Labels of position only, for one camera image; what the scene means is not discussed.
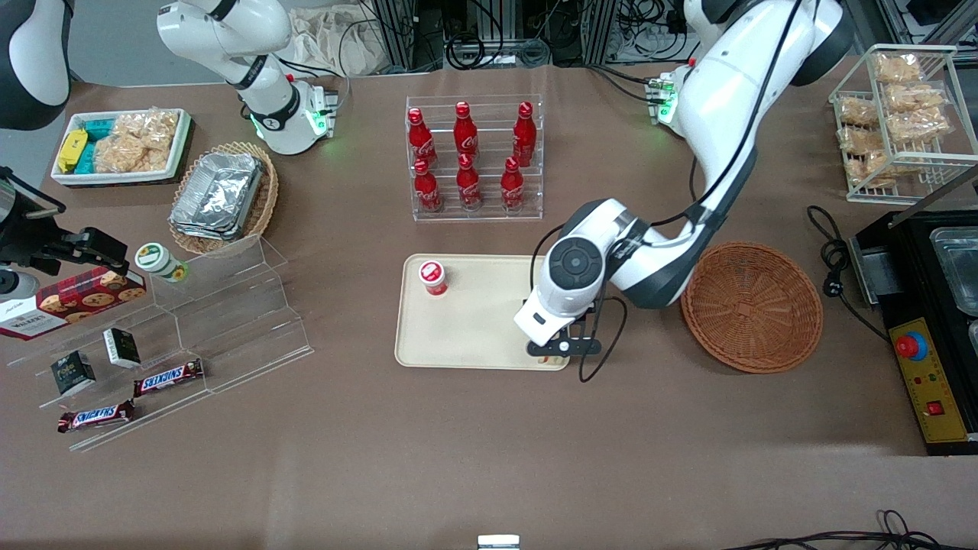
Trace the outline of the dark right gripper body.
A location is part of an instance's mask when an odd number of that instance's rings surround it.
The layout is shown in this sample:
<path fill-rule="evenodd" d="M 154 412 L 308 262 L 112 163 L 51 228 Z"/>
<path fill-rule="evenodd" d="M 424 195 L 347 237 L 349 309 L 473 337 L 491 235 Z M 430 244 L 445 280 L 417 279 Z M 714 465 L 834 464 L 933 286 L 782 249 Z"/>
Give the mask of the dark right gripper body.
<path fill-rule="evenodd" d="M 67 232 L 52 216 L 28 217 L 43 209 L 15 188 L 21 182 L 13 172 L 2 172 L 1 264 L 58 273 L 62 267 L 63 236 Z"/>

